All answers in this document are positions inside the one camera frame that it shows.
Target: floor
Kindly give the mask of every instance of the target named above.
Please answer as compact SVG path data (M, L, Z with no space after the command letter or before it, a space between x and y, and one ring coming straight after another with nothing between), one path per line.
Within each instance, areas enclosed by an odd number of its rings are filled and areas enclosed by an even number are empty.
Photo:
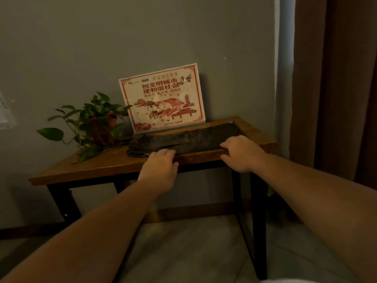
M0 278L48 238L0 241ZM267 224L268 278L360 282L302 224ZM142 226L119 282L258 282L235 216Z

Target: black bag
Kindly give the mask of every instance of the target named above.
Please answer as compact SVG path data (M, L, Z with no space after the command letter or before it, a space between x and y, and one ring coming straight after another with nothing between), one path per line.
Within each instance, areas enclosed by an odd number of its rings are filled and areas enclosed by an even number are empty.
M148 157L160 149L171 149L176 155L220 149L220 144L232 136L241 135L242 131L232 121L208 128L184 131L176 134L153 136L144 134L132 143L127 150L130 157Z

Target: hand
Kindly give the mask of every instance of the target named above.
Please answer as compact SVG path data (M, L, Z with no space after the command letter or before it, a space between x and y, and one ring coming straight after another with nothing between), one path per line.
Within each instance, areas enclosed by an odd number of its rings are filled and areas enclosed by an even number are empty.
M261 147L243 135L230 137L220 146L229 151L229 156L221 155L221 159L239 173L254 171L265 154Z
M175 150L152 152L141 168L138 181L144 181L159 194L170 190L175 182L178 162L173 163Z

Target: person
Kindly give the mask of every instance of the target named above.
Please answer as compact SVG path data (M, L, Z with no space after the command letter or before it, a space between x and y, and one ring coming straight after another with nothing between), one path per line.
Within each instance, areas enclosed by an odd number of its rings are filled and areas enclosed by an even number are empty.
M229 167L260 176L362 281L376 281L375 190L267 154L244 136L220 146L229 152L221 155ZM173 187L174 154L153 152L137 182L50 239L1 283L111 282L149 207Z

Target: framed poster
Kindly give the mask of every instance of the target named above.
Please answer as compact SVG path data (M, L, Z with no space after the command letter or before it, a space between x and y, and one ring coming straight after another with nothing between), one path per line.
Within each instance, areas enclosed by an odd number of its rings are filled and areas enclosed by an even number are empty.
M197 64L119 80L134 133L205 122Z

